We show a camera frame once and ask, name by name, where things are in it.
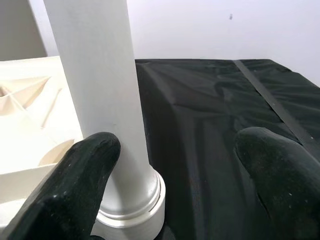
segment black strap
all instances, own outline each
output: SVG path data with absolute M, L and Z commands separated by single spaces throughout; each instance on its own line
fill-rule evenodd
M 316 159 L 320 157 L 320 147 L 315 139 L 294 119 L 286 109 L 279 103 L 274 96 L 263 86 L 259 79 L 253 75 L 250 70 L 240 61 L 234 60 L 234 64 L 253 85 L 255 90 L 264 98 L 270 105 L 273 111 L 286 124 L 290 131 L 300 141 L 304 148 L 313 155 Z

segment white column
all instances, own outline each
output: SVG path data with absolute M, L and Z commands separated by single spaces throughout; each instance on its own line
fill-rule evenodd
M 165 186 L 148 161 L 127 2 L 44 3 L 83 136 L 111 132 L 121 143 L 94 234 L 152 239 L 163 224 Z M 144 233 L 147 219 L 156 219 L 147 224 L 153 233 Z

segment black fabric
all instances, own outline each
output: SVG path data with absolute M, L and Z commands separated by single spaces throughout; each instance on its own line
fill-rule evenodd
M 288 113 L 282 104 L 270 93 L 260 80 L 240 61 L 233 61 L 248 81 L 254 86 L 255 90 L 264 98 L 273 111 L 290 129 L 294 136 L 299 140 L 303 147 L 313 156 L 320 155 L 320 147 L 315 139 Z
M 242 62 L 319 142 L 320 89 L 271 60 Z M 149 160 L 166 183 L 170 239 L 277 239 L 234 138 L 248 127 L 299 142 L 294 134 L 231 60 L 142 59 L 136 69 Z

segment white wall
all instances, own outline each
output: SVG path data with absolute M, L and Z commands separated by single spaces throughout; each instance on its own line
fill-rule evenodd
M 319 0 L 127 2 L 137 59 L 272 59 L 320 86 Z
M 0 61 L 46 57 L 26 0 L 0 0 Z

